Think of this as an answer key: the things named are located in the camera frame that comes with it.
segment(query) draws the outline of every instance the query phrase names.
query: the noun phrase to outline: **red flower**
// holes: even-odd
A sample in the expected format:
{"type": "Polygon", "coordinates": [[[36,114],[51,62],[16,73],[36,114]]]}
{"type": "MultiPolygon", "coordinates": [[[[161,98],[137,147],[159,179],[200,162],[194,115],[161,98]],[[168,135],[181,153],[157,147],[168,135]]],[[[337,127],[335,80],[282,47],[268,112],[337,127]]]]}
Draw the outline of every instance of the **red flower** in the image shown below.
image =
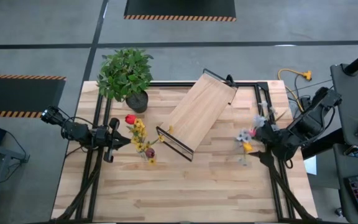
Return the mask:
{"type": "Polygon", "coordinates": [[[135,119],[136,119],[135,115],[129,114],[125,117],[125,122],[127,122],[128,124],[134,124],[135,119]]]}
{"type": "Polygon", "coordinates": [[[146,149],[146,156],[147,156],[147,158],[154,158],[154,156],[155,156],[154,149],[152,149],[152,148],[146,149]]]}

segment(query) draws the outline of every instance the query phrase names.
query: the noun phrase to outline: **black plant pot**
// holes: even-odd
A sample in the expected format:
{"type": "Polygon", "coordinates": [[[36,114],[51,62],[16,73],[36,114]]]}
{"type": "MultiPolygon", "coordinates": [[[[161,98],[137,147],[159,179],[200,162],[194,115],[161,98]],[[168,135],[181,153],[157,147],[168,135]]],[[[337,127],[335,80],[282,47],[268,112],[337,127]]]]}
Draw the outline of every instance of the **black plant pot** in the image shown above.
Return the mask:
{"type": "Polygon", "coordinates": [[[139,94],[133,94],[132,96],[126,98],[125,102],[136,113],[143,113],[147,109],[149,96],[145,91],[141,91],[139,94]]]}

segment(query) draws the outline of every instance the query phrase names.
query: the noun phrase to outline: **yellow flower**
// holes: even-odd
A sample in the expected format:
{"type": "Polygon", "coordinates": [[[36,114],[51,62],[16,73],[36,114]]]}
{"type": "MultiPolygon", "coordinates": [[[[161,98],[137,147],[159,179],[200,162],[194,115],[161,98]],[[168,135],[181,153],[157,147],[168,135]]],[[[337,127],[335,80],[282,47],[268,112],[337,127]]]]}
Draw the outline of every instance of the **yellow flower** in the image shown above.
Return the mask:
{"type": "Polygon", "coordinates": [[[154,159],[154,158],[150,158],[150,159],[149,159],[149,164],[155,165],[155,159],[154,159]]]}
{"type": "Polygon", "coordinates": [[[164,136],[162,136],[162,134],[160,134],[160,135],[158,136],[158,140],[160,140],[160,142],[164,142],[164,136]]]}
{"type": "Polygon", "coordinates": [[[173,126],[172,126],[172,125],[169,126],[168,133],[169,133],[169,134],[173,134],[173,126]]]}
{"type": "Polygon", "coordinates": [[[142,148],[143,148],[143,144],[142,144],[142,143],[137,143],[137,144],[136,144],[136,151],[137,151],[137,152],[142,152],[142,148]]]}

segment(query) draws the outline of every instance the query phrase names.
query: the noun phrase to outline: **black desk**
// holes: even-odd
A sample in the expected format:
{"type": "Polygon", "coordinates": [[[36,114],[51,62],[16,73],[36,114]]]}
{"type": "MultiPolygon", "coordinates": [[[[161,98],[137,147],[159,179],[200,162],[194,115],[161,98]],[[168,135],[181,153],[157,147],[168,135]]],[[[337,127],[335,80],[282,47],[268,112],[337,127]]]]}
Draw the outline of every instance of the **black desk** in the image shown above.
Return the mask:
{"type": "Polygon", "coordinates": [[[342,103],[338,106],[342,128],[302,149],[304,159],[332,148],[335,143],[358,146],[358,137],[354,135],[358,130],[358,74],[350,77],[340,65],[332,65],[331,76],[335,90],[342,95],[342,103]]]}
{"type": "Polygon", "coordinates": [[[345,156],[343,153],[349,146],[334,144],[334,154],[336,161],[337,174],[339,177],[339,195],[341,198],[342,212],[347,221],[358,223],[358,212],[354,205],[351,195],[346,189],[344,178],[358,175],[358,158],[345,156]]]}

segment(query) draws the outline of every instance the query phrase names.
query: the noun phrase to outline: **potted plant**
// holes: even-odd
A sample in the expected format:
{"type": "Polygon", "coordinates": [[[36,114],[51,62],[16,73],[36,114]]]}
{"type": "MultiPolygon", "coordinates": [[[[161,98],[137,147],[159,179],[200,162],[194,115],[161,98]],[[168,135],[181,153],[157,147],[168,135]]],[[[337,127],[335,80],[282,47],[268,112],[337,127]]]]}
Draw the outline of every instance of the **potted plant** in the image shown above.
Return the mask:
{"type": "MultiPolygon", "coordinates": [[[[140,118],[136,118],[135,115],[129,114],[125,117],[125,122],[131,124],[127,126],[129,132],[133,134],[131,143],[135,144],[137,153],[140,154],[150,164],[156,163],[156,153],[152,148],[157,141],[164,142],[164,137],[159,135],[158,138],[152,142],[146,141],[147,131],[143,121],[140,118]]],[[[173,127],[169,126],[168,132],[173,134],[173,127]]]]}
{"type": "Polygon", "coordinates": [[[147,109],[149,97],[144,90],[152,80],[148,62],[153,57],[144,52],[124,49],[116,50],[114,55],[103,55],[105,61],[98,77],[100,94],[118,102],[125,100],[136,113],[147,109]]]}

